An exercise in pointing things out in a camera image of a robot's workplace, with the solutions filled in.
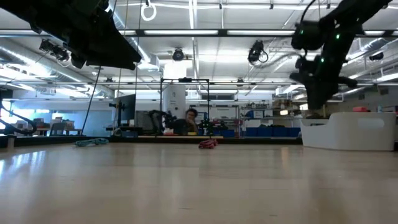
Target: red object on floor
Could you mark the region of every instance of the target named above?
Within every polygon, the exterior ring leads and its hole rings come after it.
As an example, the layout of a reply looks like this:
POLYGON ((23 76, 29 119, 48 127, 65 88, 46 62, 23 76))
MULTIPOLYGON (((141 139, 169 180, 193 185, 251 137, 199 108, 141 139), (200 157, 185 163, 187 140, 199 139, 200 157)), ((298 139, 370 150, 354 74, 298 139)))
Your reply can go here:
POLYGON ((218 145, 217 140, 209 139, 209 140, 200 142, 199 148, 200 149, 214 149, 217 145, 218 145))
POLYGON ((357 106, 353 108, 354 112, 368 112, 368 109, 364 106, 357 106))

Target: chair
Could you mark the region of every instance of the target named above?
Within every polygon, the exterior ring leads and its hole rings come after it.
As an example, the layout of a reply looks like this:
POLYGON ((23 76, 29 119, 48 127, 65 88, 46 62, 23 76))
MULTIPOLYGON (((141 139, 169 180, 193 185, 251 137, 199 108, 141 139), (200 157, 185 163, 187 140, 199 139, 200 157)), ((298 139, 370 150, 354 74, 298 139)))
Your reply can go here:
POLYGON ((50 136, 61 136, 65 130, 66 123, 53 123, 51 126, 50 136))

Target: wooden floor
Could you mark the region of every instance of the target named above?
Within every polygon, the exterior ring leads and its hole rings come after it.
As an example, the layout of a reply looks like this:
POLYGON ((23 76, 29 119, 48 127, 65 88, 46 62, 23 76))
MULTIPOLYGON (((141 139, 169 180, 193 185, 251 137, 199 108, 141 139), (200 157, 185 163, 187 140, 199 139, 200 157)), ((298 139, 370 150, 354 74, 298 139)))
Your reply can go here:
POLYGON ((397 223, 398 156, 108 144, 0 155, 1 224, 397 223))

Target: teal rope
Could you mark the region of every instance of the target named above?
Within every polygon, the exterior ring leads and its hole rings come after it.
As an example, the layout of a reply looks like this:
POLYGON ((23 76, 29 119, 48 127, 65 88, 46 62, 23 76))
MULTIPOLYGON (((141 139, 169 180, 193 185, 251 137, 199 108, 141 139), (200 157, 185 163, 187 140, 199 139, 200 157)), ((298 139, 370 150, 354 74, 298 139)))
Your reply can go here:
POLYGON ((83 141, 77 141, 75 142, 75 146, 83 147, 83 146, 88 146, 90 144, 107 144, 109 141, 104 138, 98 138, 98 139, 91 139, 91 140, 83 140, 83 141))

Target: person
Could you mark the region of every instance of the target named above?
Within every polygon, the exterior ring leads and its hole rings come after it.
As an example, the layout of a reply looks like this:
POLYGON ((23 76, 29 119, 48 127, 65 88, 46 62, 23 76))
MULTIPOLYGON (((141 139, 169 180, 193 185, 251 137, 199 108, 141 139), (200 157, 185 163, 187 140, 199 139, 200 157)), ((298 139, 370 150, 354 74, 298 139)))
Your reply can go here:
POLYGON ((185 121, 187 122, 187 131, 198 133, 198 126, 195 123, 195 118, 198 116, 198 111, 190 108, 185 112, 185 121))
POLYGON ((174 129, 174 134, 187 135, 188 133, 198 133, 198 127, 195 123, 195 118, 198 116, 198 111, 189 109, 185 112, 185 119, 177 119, 168 125, 168 128, 174 129))

